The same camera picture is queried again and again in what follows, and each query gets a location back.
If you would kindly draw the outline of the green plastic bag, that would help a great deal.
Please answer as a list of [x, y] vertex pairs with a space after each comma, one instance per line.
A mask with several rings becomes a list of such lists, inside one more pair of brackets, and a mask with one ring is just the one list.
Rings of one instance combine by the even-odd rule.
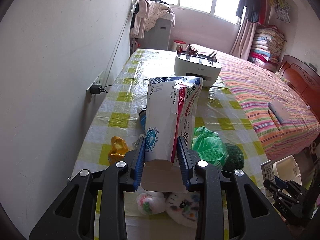
[[191, 149], [199, 154], [201, 160], [213, 164], [220, 170], [228, 158], [227, 148], [218, 133], [204, 126], [194, 129]]

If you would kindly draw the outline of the yellow wrapper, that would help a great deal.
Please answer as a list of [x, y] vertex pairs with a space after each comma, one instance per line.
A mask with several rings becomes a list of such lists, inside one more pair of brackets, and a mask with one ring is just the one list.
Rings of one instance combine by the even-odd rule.
[[129, 152], [129, 148], [124, 139], [120, 137], [111, 138], [111, 149], [108, 153], [108, 161], [110, 165], [122, 161], [125, 157], [125, 154]]

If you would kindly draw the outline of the white plastic trash bin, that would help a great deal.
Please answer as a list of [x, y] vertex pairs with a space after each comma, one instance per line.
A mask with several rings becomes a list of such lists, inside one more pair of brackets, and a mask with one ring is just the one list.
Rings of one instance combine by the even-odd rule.
[[301, 172], [299, 166], [292, 155], [287, 156], [273, 163], [274, 175], [281, 180], [293, 180], [302, 185]]

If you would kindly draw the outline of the white patterned plastic bag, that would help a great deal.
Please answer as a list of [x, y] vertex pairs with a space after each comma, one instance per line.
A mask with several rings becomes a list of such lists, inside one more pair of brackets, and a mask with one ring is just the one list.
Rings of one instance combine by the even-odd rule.
[[166, 210], [166, 198], [161, 192], [144, 192], [137, 198], [140, 213], [150, 216], [163, 213]]

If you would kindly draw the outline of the white spotted plush pouch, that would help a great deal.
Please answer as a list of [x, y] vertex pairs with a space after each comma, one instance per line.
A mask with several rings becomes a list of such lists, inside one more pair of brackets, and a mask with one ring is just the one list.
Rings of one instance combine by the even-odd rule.
[[172, 193], [166, 200], [166, 213], [176, 223], [195, 229], [199, 214], [198, 192]]

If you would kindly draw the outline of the dark green round scrubber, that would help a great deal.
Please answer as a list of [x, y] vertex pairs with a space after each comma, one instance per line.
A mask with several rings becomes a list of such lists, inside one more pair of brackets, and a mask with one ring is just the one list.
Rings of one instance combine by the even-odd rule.
[[233, 172], [236, 169], [242, 170], [244, 168], [244, 154], [240, 147], [229, 143], [224, 144], [228, 153], [226, 163], [222, 170]]

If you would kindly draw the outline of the blue ointment tube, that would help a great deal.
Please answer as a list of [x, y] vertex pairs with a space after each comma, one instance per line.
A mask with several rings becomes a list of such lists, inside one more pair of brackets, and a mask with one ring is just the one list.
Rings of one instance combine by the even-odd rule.
[[139, 122], [142, 128], [143, 133], [145, 133], [145, 123], [146, 123], [146, 107], [145, 106], [138, 106], [137, 107], [137, 114], [139, 116]]

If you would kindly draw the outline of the grey notebook on bed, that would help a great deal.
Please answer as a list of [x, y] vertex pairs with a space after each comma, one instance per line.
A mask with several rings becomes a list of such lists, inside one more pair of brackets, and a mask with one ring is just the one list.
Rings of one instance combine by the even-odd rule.
[[281, 102], [279, 102], [278, 100], [273, 100], [267, 105], [280, 124], [289, 120], [290, 114]]

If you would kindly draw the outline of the black power adapter plug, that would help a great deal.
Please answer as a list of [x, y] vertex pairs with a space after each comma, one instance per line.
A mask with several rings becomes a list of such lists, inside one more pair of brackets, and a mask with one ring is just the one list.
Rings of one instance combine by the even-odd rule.
[[89, 92], [91, 94], [100, 94], [103, 91], [102, 85], [93, 84], [89, 87]]

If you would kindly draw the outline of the white desktop organizer box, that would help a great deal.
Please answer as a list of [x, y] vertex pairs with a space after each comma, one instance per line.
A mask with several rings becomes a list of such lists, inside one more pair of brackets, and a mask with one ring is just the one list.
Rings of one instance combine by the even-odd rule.
[[216, 82], [222, 68], [216, 56], [217, 51], [214, 50], [204, 54], [191, 45], [185, 50], [179, 46], [175, 57], [175, 75], [202, 77], [203, 87], [210, 87]]

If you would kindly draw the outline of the striped pink bed cover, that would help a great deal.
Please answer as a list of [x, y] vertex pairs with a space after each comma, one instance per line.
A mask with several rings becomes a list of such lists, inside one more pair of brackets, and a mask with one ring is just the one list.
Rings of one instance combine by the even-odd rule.
[[[220, 77], [234, 95], [253, 126], [268, 159], [294, 155], [310, 146], [319, 136], [319, 121], [302, 98], [285, 81], [249, 61], [217, 51]], [[268, 107], [278, 100], [290, 114], [280, 124]], [[267, 111], [281, 130], [278, 131]]]

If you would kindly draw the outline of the red plastic stool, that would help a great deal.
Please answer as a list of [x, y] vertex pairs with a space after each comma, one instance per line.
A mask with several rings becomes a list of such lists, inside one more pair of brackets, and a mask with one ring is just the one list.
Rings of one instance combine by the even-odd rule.
[[173, 40], [172, 51], [183, 51], [186, 48], [186, 43], [181, 40]]

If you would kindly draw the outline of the pink curtain right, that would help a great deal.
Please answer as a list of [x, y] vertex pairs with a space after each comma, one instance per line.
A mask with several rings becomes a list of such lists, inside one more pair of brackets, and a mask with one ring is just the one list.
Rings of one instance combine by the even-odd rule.
[[248, 19], [244, 19], [229, 53], [230, 55], [243, 60], [248, 59], [257, 26], [257, 23], [252, 23], [249, 22]]

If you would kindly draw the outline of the grey cabinet with clothes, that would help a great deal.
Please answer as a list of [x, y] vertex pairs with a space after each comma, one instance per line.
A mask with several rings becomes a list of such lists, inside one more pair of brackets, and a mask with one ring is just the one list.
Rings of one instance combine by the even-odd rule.
[[149, 0], [150, 10], [145, 22], [144, 37], [137, 40], [144, 49], [168, 50], [175, 13], [161, 0]]

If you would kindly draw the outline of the stack of folded blankets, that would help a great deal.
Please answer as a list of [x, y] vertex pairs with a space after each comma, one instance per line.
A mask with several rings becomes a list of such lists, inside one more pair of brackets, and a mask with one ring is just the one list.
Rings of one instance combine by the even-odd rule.
[[275, 73], [280, 65], [280, 55], [285, 42], [285, 36], [277, 26], [257, 27], [248, 61]]

